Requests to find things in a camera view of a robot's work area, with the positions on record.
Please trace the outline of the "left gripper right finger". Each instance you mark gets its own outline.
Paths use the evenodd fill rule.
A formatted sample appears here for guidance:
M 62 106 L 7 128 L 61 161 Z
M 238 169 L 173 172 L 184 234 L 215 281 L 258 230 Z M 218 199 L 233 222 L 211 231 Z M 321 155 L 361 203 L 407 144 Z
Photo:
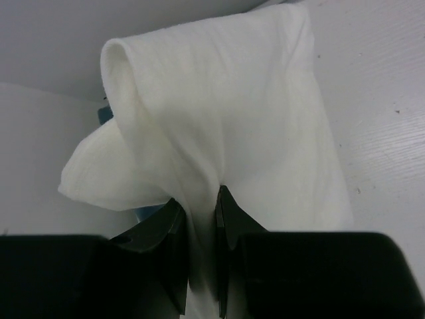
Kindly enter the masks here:
M 420 318 L 402 250 L 372 232 L 268 231 L 221 187 L 216 207 L 221 318 Z

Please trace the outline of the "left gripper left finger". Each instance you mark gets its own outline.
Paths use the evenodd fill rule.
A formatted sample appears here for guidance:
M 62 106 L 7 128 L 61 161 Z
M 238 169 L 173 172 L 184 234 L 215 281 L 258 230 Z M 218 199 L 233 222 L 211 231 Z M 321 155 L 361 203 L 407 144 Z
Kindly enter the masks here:
M 1 237 L 2 318 L 178 318 L 189 270 L 175 201 L 126 232 Z

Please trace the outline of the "blue t shirt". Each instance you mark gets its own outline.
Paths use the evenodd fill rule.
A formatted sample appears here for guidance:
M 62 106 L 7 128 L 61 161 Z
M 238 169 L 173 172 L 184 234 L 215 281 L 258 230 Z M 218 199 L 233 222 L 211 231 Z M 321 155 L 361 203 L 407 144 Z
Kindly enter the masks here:
M 110 105 L 103 106 L 97 111 L 99 124 L 102 126 L 114 117 Z

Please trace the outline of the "white t shirt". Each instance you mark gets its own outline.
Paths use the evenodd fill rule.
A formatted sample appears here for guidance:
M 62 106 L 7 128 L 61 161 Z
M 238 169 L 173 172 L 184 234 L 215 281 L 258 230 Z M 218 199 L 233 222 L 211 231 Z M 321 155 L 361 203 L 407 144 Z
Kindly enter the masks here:
M 175 199 L 188 218 L 186 318 L 217 318 L 221 186 L 261 225 L 336 231 L 353 216 L 313 71 L 302 3 L 205 19 L 103 47 L 111 120 L 82 140 L 59 192 L 114 211 Z

